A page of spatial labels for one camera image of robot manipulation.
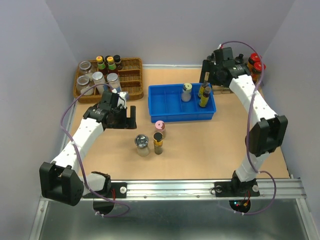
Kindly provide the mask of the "silver lid glass jar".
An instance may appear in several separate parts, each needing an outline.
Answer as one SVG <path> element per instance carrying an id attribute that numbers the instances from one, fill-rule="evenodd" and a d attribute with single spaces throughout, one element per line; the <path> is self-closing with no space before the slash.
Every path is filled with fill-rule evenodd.
<path id="1" fill-rule="evenodd" d="M 150 153 L 149 138 L 145 134 L 138 134 L 134 139 L 137 147 L 137 153 L 141 157 L 146 157 Z"/>

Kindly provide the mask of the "small yellow label bottle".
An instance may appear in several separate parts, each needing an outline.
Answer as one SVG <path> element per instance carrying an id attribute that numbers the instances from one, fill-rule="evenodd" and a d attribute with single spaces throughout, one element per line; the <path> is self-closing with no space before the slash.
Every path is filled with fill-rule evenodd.
<path id="1" fill-rule="evenodd" d="M 199 106 L 201 108 L 205 108 L 208 101 L 209 101 L 209 97 L 210 97 L 210 94 L 211 94 L 211 87 L 210 86 L 206 86 L 203 90 L 203 93 L 202 93 L 202 96 L 200 97 L 200 100 L 199 100 Z"/>

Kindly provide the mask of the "yellow-green cap spice jar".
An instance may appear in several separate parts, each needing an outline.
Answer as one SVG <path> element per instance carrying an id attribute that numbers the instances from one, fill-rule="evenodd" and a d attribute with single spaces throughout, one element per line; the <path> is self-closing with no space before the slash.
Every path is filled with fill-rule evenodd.
<path id="1" fill-rule="evenodd" d="M 185 83 L 182 88 L 181 100 L 183 102 L 189 102 L 192 97 L 192 84 Z"/>

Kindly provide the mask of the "pink cap spice jar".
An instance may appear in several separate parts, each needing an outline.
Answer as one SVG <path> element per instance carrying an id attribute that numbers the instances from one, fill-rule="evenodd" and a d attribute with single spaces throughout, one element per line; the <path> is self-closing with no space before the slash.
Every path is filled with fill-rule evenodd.
<path id="1" fill-rule="evenodd" d="M 166 125 L 162 120 L 155 122 L 155 132 L 160 132 L 163 135 L 163 139 L 166 137 Z"/>

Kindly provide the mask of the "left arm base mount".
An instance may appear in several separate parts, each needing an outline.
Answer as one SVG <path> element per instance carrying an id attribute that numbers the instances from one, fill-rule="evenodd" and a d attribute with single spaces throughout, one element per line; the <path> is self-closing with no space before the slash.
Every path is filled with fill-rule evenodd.
<path id="1" fill-rule="evenodd" d="M 127 197 L 128 184 L 124 181 L 112 181 L 108 192 L 106 190 L 98 191 L 99 195 L 106 198 L 125 199 Z"/>

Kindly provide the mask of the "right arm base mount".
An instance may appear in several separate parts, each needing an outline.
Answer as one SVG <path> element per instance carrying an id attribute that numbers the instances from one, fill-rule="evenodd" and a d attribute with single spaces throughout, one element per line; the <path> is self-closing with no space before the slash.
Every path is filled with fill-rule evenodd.
<path id="1" fill-rule="evenodd" d="M 256 179 L 249 182 L 216 181 L 213 190 L 218 198 L 244 197 L 250 194 L 251 197 L 259 197 L 259 187 Z"/>

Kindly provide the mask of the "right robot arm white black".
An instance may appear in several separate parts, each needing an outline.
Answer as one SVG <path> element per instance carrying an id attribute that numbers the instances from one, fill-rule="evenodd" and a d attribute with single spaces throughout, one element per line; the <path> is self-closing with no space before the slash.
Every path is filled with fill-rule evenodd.
<path id="1" fill-rule="evenodd" d="M 229 88 L 248 113 L 245 157 L 231 180 L 214 184 L 215 195 L 218 198 L 242 197 L 247 193 L 259 196 L 256 177 L 263 162 L 281 146 L 288 119 L 270 108 L 244 64 L 236 64 L 232 59 L 220 62 L 205 59 L 199 81 Z"/>

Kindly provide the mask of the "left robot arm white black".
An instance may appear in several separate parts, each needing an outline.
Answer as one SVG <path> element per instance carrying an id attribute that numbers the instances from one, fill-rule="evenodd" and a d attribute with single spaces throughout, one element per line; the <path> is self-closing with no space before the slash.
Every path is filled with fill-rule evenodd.
<path id="1" fill-rule="evenodd" d="M 39 168 L 42 196 L 70 206 L 79 203 L 83 196 L 94 194 L 103 198 L 112 190 L 111 177 L 94 171 L 84 171 L 83 160 L 95 140 L 105 129 L 136 129 L 136 107 L 106 108 L 95 104 L 87 109 L 80 125 L 64 149 L 51 161 Z"/>

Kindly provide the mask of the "black gold cap bottle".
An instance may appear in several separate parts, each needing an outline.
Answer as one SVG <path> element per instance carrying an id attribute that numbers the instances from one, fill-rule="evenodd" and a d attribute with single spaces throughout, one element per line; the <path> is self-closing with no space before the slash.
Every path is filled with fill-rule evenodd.
<path id="1" fill-rule="evenodd" d="M 161 132 L 155 132 L 153 135 L 154 153 L 157 155 L 163 152 L 163 134 Z"/>

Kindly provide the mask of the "beige cap yellow label bottle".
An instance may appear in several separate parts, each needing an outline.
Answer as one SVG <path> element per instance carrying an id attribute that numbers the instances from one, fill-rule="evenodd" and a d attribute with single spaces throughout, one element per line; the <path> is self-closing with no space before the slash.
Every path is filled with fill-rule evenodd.
<path id="1" fill-rule="evenodd" d="M 209 73 L 209 72 L 206 72 L 205 75 L 204 75 L 204 81 L 203 81 L 203 83 L 201 84 L 201 86 L 200 86 L 200 88 L 199 88 L 199 91 L 198 91 L 198 97 L 199 97 L 199 98 L 202 97 L 205 88 L 208 86 L 209 76 L 210 76 L 210 73 Z"/>

